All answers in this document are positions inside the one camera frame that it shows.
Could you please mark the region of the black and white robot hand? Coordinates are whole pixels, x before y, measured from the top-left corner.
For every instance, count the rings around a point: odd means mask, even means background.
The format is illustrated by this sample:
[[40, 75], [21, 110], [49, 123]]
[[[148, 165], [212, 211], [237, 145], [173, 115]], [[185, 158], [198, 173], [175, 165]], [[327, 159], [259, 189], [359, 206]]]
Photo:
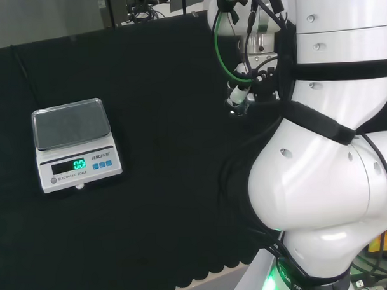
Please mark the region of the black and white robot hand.
[[250, 83], [231, 79], [227, 83], [226, 108], [233, 116], [243, 116], [250, 107], [274, 102], [280, 99], [278, 91], [278, 55], [256, 55], [249, 58], [252, 69], [257, 69], [257, 77]]

